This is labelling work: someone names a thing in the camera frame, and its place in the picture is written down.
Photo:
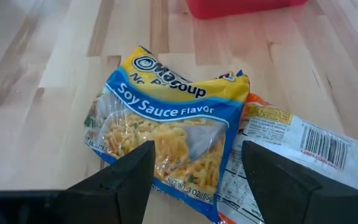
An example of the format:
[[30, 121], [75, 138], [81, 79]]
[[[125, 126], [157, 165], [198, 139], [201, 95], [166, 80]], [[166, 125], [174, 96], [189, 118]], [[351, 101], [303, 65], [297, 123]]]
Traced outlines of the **red plastic bin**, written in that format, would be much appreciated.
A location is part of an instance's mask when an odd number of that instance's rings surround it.
[[308, 0], [185, 0], [193, 17], [214, 19], [236, 14], [299, 6]]

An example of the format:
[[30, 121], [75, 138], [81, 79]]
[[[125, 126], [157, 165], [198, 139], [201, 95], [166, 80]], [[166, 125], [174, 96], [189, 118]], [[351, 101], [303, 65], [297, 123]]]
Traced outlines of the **blue Maruchan noodle packet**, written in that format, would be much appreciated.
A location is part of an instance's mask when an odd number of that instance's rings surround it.
[[219, 223], [218, 188], [249, 92], [242, 72], [193, 82], [137, 47], [93, 101], [85, 144], [112, 164], [153, 141], [153, 188]]

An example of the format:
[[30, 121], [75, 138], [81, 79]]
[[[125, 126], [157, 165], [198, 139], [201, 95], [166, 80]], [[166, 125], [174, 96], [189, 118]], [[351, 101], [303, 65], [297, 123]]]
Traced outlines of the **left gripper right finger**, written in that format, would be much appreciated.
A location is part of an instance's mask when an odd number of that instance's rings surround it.
[[252, 141], [241, 158], [265, 224], [358, 224], [357, 189]]

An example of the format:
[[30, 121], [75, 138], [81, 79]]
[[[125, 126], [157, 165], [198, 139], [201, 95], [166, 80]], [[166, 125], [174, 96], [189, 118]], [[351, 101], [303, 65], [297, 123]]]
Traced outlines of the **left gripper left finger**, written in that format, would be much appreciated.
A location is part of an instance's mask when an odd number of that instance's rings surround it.
[[0, 190], [0, 224], [142, 224], [154, 165], [146, 141], [65, 190]]

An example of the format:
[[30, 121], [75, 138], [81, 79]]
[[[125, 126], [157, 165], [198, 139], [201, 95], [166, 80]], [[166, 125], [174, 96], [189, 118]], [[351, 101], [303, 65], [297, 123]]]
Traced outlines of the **orange Maruchan noodle packet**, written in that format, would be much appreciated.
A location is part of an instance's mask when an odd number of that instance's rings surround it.
[[358, 190], [358, 140], [327, 131], [250, 94], [217, 196], [224, 224], [265, 224], [242, 164], [244, 141]]

